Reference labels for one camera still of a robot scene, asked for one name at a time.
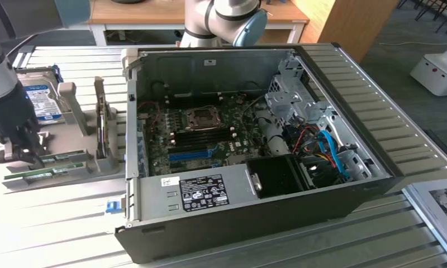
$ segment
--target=gray floor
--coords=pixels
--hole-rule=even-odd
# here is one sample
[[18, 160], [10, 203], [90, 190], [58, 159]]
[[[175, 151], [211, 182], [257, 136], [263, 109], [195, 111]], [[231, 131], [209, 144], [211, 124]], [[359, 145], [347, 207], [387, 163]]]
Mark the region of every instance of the gray floor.
[[[432, 14], [427, 13], [416, 22], [414, 18], [419, 11], [412, 6], [407, 1], [402, 9], [394, 10], [360, 65], [414, 121], [422, 128], [431, 129], [447, 145], [447, 97], [434, 96], [410, 77], [410, 71], [423, 55], [443, 52], [447, 45], [379, 45], [380, 42], [447, 42], [447, 34], [443, 32], [447, 25], [440, 33], [434, 33], [442, 18], [434, 22]], [[151, 33], [144, 37], [143, 41], [148, 44], [157, 44], [163, 40], [173, 42], [176, 38], [172, 31]], [[17, 41], [4, 44], [5, 51], [16, 44]], [[54, 31], [40, 35], [30, 44], [82, 46], [93, 45], [94, 42], [88, 31]]]

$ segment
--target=ribbed metal surface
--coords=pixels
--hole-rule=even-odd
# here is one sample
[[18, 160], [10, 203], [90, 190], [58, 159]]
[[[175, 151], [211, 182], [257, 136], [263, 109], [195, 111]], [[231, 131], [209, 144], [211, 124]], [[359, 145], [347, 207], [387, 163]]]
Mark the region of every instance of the ribbed metal surface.
[[[344, 55], [326, 44], [304, 48], [408, 175], [394, 195], [367, 202], [338, 221], [148, 265], [131, 262], [111, 233], [123, 215], [104, 215], [105, 201], [124, 193], [123, 180], [0, 195], [0, 267], [447, 267], [447, 254], [398, 192], [407, 183], [447, 178], [444, 155]], [[78, 85], [82, 109], [94, 104], [89, 81], [104, 77], [107, 100], [120, 111], [123, 148], [120, 50], [38, 47], [22, 58], [29, 58], [26, 67], [58, 64], [64, 79]]]

